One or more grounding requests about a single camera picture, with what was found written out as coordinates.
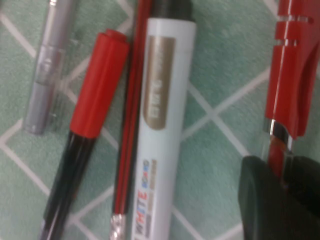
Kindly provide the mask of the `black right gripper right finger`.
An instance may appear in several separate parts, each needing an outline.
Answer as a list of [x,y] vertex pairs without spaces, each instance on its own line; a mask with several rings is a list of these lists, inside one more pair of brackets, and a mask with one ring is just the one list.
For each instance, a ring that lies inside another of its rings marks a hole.
[[289,201],[286,240],[320,238],[320,164],[305,156],[286,162],[284,180]]

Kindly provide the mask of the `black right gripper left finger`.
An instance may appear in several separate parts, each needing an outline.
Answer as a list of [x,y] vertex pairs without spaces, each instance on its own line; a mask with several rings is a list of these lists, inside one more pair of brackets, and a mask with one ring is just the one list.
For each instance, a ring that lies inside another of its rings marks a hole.
[[284,192],[269,166],[256,156],[242,159],[238,202],[245,240],[286,240]]

